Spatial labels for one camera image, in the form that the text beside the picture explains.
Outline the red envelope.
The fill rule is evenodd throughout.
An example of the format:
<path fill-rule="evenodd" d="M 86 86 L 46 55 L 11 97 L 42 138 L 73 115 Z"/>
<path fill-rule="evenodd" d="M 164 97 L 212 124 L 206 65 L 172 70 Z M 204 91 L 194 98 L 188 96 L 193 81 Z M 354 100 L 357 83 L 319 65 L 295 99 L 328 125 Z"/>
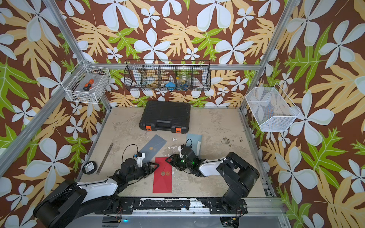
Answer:
<path fill-rule="evenodd" d="M 154 171 L 153 193 L 172 193 L 172 166 L 165 160 L 167 157 L 156 157 L 159 167 Z"/>

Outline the grey envelope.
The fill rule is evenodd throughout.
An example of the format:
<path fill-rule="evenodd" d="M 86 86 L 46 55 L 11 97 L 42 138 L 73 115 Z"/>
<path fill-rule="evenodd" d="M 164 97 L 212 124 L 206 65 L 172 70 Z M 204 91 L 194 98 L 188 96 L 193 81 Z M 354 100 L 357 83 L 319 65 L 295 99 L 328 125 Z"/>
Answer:
<path fill-rule="evenodd" d="M 166 140 L 162 137 L 155 135 L 141 150 L 140 152 L 145 154 L 143 163 L 150 162 L 156 154 L 166 144 Z"/>

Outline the light blue envelope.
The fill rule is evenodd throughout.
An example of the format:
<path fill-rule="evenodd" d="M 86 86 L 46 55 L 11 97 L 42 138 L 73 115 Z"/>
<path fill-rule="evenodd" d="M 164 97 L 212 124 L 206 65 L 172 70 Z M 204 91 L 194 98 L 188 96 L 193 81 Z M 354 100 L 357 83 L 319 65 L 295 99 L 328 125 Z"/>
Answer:
<path fill-rule="evenodd" d="M 194 153 L 200 157 L 201 152 L 201 144 L 202 144 L 202 135 L 196 135 L 196 134 L 187 134 L 187 140 L 191 142 L 187 142 L 187 145 L 192 146 L 192 150 Z"/>

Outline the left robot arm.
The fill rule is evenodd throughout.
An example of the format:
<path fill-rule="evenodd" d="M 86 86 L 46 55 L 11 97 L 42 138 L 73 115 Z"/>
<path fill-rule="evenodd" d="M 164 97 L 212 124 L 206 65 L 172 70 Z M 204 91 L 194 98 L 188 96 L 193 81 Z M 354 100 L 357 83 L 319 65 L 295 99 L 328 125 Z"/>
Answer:
<path fill-rule="evenodd" d="M 105 180 L 89 183 L 66 180 L 35 207 L 33 215 L 47 228 L 65 228 L 84 215 L 118 212 L 121 209 L 119 193 L 158 167 L 154 162 L 138 166 L 136 160 L 128 158 Z"/>

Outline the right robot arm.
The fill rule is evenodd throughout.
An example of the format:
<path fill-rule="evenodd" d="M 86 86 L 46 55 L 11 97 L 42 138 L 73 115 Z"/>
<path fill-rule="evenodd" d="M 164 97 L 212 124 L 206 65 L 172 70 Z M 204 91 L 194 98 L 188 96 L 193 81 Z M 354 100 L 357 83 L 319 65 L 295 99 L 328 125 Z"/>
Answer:
<path fill-rule="evenodd" d="M 220 201 L 210 208 L 229 214 L 244 214 L 243 198 L 249 195 L 259 179 L 259 171 L 234 152 L 221 159 L 206 160 L 200 159 L 191 146 L 183 145 L 179 154 L 173 154 L 165 161 L 177 170 L 196 177 L 222 176 L 228 190 Z"/>

